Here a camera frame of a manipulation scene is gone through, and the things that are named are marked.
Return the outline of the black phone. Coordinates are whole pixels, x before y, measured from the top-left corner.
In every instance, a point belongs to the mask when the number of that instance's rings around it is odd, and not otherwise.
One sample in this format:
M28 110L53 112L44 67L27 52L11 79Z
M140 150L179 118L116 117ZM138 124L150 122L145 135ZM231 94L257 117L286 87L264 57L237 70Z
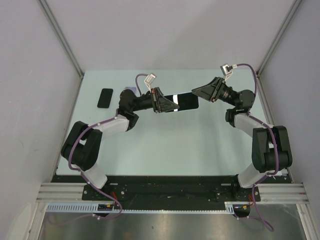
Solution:
M199 108L199 99L192 92L165 95L165 97L179 105L179 109L174 109L170 112L181 112Z

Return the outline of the lilac phone case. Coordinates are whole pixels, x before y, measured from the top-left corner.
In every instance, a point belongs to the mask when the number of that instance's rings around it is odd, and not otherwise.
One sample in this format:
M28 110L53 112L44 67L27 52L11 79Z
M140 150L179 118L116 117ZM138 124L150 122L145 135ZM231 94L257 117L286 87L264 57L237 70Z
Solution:
M136 90L137 90L137 88L136 87L129 87L129 86L126 86L125 87L125 90L131 90L131 91L133 91L133 92L136 92Z

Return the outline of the black smartphone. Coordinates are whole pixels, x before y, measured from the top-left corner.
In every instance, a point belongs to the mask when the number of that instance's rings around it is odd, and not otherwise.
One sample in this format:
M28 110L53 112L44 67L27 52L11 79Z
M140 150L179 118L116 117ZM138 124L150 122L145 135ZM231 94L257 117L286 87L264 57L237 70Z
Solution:
M103 88L101 90L97 103L99 109L108 109L110 107L113 92L112 88Z

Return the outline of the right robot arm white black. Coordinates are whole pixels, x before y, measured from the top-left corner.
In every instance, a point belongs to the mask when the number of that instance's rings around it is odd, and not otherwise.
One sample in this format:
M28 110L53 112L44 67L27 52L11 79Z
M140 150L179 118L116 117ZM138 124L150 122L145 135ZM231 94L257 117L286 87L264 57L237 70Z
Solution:
M237 175L238 183L230 188L230 194L235 200L242 201L249 194L248 188L292 166L287 128L267 124L250 113L256 99L253 91L235 91L227 86L224 78L215 77L210 83L194 88L191 92L208 102L220 100L233 106L226 110L225 121L252 138L252 163Z

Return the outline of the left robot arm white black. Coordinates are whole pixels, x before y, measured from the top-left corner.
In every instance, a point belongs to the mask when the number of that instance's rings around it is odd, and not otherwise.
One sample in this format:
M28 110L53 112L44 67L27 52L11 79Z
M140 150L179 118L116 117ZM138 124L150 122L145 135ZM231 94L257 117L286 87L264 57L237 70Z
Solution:
M71 170L79 172L94 187L93 194L98 199L105 200L111 193L111 188L106 184L108 178L97 163L102 140L131 130L139 119L136 111L148 109L156 114L166 113L178 110L179 105L166 98L159 87L141 96L125 89L120 93L114 117L92 125L77 121L72 126L60 154L68 161Z

